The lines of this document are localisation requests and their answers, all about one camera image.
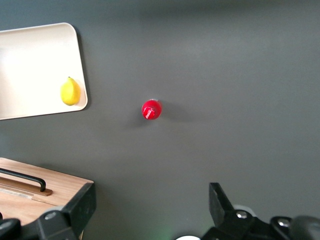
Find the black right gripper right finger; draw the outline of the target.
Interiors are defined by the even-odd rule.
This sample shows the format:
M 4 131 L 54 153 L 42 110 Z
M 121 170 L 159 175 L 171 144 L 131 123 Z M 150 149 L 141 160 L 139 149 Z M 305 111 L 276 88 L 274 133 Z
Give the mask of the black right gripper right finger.
M 267 223 L 253 216 L 249 211 L 236 209 L 229 201 L 219 183 L 209 184 L 209 212 L 214 226 L 202 240 L 270 240 Z

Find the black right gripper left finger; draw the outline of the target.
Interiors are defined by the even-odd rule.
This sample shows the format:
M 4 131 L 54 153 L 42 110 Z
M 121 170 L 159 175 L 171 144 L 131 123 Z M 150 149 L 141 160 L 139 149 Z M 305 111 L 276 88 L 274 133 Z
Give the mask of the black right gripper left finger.
M 86 183 L 60 210 L 44 213 L 37 220 L 40 240 L 78 240 L 97 207 L 94 183 Z

